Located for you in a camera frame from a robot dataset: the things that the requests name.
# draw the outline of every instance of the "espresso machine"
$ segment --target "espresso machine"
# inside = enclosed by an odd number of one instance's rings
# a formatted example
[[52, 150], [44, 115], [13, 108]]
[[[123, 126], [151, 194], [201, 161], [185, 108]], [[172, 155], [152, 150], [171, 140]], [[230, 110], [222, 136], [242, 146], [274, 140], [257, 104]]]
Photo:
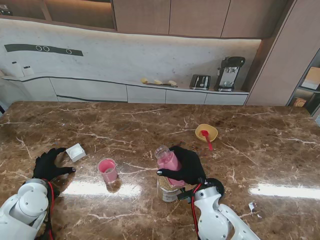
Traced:
[[235, 89], [240, 68], [245, 64], [246, 59], [242, 56], [227, 56], [221, 62], [218, 68], [218, 79], [214, 89], [219, 92], [232, 92]]

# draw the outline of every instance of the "red cable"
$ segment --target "red cable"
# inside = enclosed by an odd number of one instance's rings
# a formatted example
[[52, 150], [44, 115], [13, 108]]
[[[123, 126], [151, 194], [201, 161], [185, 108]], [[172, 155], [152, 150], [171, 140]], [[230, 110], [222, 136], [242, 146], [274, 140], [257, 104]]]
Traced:
[[[44, 179], [44, 178], [43, 178], [43, 180], [45, 180], [45, 181], [49, 184], [49, 186], [50, 186], [50, 188], [51, 188], [51, 207], [50, 207], [50, 213], [52, 213], [52, 211], [53, 211], [53, 209], [54, 209], [54, 205], [55, 205], [54, 187], [52, 186], [51, 182], [49, 182], [47, 179]], [[52, 230], [51, 230], [51, 229], [49, 230], [49, 235], [50, 235], [51, 240], [54, 240], [54, 237], [53, 237], [53, 235], [52, 235]]]
[[[193, 191], [193, 194], [195, 194], [200, 187], [201, 187], [201, 183], [199, 183], [198, 186], [196, 186], [196, 188]], [[195, 232], [198, 235], [199, 230], [198, 230], [197, 216], [196, 216], [196, 210], [195, 210], [195, 196], [191, 197], [191, 210], [192, 210]]]
[[50, 211], [52, 212], [52, 211], [53, 211], [53, 209], [54, 209], [54, 205], [55, 205], [54, 188], [52, 187], [51, 182], [49, 182], [49, 181], [48, 181], [48, 184], [50, 185], [50, 188], [51, 188], [51, 199], [52, 199], [52, 202], [51, 202], [51, 208], [50, 208]]

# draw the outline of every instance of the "toaster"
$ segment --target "toaster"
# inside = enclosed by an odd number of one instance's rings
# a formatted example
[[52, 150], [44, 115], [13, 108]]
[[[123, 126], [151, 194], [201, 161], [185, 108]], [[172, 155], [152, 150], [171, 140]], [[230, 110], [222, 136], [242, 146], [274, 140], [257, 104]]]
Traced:
[[211, 76], [194, 74], [190, 82], [190, 89], [208, 90]]

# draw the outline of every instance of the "yellow bowl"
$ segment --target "yellow bowl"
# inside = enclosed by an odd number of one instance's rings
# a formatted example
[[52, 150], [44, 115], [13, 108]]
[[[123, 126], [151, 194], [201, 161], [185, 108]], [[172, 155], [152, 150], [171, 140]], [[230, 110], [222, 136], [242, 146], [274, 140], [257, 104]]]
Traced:
[[210, 126], [208, 124], [200, 124], [195, 130], [195, 135], [198, 139], [200, 139], [203, 142], [207, 142], [207, 140], [206, 140], [206, 137], [204, 137], [202, 135], [202, 133], [201, 133], [202, 130], [208, 131], [208, 133], [209, 133], [208, 137], [209, 137], [210, 142], [215, 140], [216, 137], [218, 136], [218, 130], [215, 127]]

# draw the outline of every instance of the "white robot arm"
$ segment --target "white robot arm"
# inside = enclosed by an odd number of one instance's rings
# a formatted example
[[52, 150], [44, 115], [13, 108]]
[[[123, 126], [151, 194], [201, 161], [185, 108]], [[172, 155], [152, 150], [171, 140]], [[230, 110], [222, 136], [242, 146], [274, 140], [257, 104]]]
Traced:
[[29, 179], [0, 208], [0, 236], [6, 240], [34, 240], [48, 208], [47, 183]]
[[201, 210], [198, 235], [201, 240], [225, 240], [234, 227], [231, 240], [260, 240], [260, 238], [227, 205], [218, 203], [221, 194], [215, 186], [197, 191], [194, 205]]

